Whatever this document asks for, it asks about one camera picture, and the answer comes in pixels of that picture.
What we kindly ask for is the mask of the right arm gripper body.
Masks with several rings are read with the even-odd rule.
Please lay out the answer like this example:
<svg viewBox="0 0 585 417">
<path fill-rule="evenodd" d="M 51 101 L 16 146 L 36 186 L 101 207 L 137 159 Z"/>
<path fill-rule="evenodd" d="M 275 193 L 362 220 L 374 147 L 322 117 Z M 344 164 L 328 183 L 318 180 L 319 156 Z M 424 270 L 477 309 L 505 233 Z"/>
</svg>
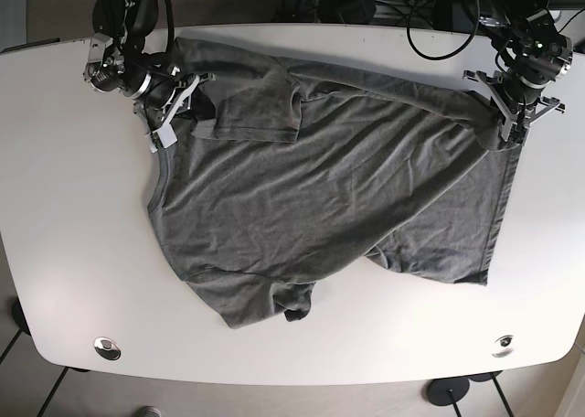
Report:
<svg viewBox="0 0 585 417">
<path fill-rule="evenodd" d="M 167 118 L 170 123 L 180 112 L 194 90 L 202 90 L 207 82 L 215 81 L 213 73 L 187 74 L 173 78 L 152 71 L 136 71 L 131 75 L 133 111 L 144 122 L 146 131 L 160 128 Z"/>
</svg>

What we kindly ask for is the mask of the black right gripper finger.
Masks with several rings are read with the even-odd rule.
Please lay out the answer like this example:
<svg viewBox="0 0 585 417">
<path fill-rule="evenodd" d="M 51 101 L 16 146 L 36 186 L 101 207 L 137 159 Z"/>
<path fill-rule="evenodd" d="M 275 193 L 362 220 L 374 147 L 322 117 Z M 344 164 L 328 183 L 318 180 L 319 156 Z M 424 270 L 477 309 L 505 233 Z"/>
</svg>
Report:
<svg viewBox="0 0 585 417">
<path fill-rule="evenodd" d="M 194 90 L 182 106 L 180 117 L 193 121 L 213 121 L 216 119 L 216 107 L 202 90 Z"/>
</svg>

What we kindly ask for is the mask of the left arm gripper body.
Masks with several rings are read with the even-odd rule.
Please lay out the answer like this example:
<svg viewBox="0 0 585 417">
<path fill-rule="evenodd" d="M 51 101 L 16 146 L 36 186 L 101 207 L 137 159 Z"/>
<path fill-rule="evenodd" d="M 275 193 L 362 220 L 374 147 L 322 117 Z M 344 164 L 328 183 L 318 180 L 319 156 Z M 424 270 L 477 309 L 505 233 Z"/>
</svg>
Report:
<svg viewBox="0 0 585 417">
<path fill-rule="evenodd" d="M 500 134 L 527 134 L 533 123 L 549 113 L 565 112 L 564 103 L 543 96 L 542 91 L 566 74 L 566 67 L 554 75 L 539 69 L 495 71 L 492 76 L 483 71 L 466 70 L 463 78 L 481 83 L 490 91 L 491 103 L 499 110 Z"/>
</svg>

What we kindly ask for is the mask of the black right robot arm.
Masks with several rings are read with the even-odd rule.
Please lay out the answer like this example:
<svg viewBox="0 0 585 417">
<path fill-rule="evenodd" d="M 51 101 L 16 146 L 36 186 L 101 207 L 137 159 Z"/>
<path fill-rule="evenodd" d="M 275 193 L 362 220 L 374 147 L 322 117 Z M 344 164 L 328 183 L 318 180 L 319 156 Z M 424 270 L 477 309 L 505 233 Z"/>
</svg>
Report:
<svg viewBox="0 0 585 417">
<path fill-rule="evenodd" d="M 162 139 L 158 130 L 175 117 L 197 123 L 216 119 L 215 106 L 201 90 L 215 76 L 187 68 L 176 44 L 172 2 L 164 4 L 166 47 L 148 53 L 144 46 L 158 22 L 158 0 L 97 0 L 84 70 L 84 80 L 94 90 L 118 91 L 132 100 L 133 112 L 157 141 Z"/>
</svg>

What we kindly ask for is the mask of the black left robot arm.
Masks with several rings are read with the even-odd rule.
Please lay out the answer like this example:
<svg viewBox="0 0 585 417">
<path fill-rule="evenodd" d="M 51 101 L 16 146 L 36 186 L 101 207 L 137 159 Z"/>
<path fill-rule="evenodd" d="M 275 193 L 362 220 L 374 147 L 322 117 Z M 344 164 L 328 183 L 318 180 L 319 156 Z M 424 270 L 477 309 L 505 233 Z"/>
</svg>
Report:
<svg viewBox="0 0 585 417">
<path fill-rule="evenodd" d="M 455 28 L 454 8 L 459 6 L 470 22 L 468 38 L 488 37 L 495 49 L 497 70 L 465 71 L 463 76 L 489 90 L 499 111 L 500 136 L 522 143 L 530 126 L 550 112 L 564 112 L 564 104 L 543 96 L 543 90 L 571 68 L 573 47 L 562 35 L 548 9 L 549 0 L 407 0 L 416 13 L 434 3 L 431 26 Z"/>
</svg>

